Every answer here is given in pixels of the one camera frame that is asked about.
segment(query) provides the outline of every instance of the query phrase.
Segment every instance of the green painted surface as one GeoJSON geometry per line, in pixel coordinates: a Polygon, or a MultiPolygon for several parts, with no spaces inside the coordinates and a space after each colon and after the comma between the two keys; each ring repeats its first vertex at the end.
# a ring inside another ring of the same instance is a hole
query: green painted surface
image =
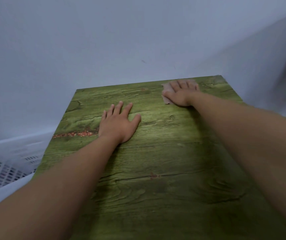
{"type": "MultiPolygon", "coordinates": [[[[242,102],[221,76],[203,92],[242,102]]],[[[199,114],[165,105],[164,81],[76,91],[36,174],[97,138],[104,109],[133,102],[142,122],[113,153],[72,239],[286,239],[286,226],[199,114]],[[93,133],[65,136],[66,133],[93,133]]]]}

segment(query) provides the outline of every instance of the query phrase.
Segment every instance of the white wall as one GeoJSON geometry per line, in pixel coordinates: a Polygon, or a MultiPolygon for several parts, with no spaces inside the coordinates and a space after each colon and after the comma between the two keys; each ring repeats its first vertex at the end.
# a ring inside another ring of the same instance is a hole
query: white wall
{"type": "Polygon", "coordinates": [[[77,88],[222,74],[250,101],[252,79],[285,65],[286,35],[273,59],[273,35],[257,39],[270,49],[242,81],[250,49],[232,47],[285,17],[286,0],[0,0],[0,139],[54,130],[77,88]]]}

